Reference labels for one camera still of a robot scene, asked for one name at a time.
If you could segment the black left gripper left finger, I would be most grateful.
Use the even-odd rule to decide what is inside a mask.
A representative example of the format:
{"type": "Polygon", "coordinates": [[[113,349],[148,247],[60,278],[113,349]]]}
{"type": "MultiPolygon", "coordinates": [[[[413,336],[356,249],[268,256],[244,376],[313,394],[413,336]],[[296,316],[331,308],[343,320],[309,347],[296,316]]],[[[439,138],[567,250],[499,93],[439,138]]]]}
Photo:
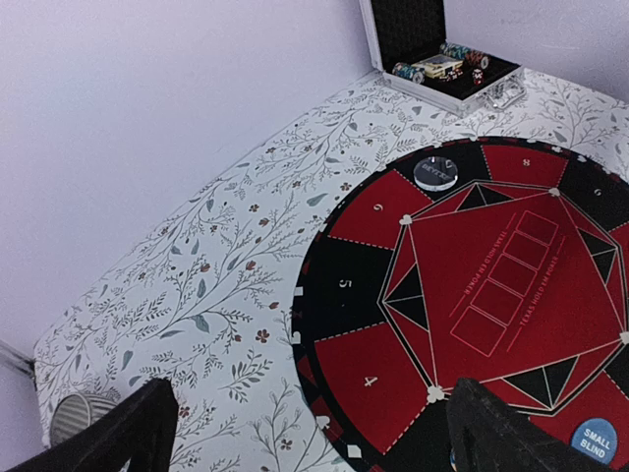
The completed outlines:
{"type": "Polygon", "coordinates": [[[82,432],[15,471],[167,471],[178,422],[171,383],[153,379],[82,432]]]}

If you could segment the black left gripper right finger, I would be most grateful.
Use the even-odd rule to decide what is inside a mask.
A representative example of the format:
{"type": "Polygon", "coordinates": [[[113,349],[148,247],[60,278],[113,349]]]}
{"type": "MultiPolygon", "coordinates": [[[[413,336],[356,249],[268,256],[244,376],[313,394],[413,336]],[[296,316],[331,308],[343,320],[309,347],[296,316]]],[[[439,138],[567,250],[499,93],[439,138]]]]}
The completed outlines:
{"type": "Polygon", "coordinates": [[[479,382],[461,378],[446,405],[458,471],[607,471],[545,433],[479,382]]]}

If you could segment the black white dealer button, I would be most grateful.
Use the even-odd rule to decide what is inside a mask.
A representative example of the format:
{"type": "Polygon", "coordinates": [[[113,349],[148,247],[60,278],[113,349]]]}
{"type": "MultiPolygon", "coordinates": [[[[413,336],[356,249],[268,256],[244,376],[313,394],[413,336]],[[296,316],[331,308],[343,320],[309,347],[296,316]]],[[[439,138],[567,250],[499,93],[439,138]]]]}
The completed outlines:
{"type": "Polygon", "coordinates": [[[458,167],[443,156],[429,156],[420,160],[413,171],[415,183],[423,190],[442,192],[458,181],[458,167]]]}

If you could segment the blue small blind button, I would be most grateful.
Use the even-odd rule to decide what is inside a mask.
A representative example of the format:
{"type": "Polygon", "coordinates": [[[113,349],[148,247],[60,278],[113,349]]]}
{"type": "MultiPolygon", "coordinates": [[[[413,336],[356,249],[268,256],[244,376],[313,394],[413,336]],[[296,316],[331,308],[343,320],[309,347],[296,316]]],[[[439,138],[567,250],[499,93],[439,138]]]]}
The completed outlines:
{"type": "Polygon", "coordinates": [[[608,465],[618,449],[618,435],[604,418],[591,418],[579,425],[570,445],[592,459],[608,465]]]}

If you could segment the white blue poker chip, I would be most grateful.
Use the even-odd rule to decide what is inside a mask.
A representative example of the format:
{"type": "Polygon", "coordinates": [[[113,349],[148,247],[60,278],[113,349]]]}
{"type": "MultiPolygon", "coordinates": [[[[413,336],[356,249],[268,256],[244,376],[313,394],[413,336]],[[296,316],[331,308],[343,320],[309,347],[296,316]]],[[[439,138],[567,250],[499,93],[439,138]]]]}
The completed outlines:
{"type": "Polygon", "coordinates": [[[456,466],[456,459],[455,459],[454,449],[451,449],[451,451],[450,451],[449,460],[450,460],[450,466],[451,466],[452,470],[454,472],[457,472],[457,466],[456,466]]]}

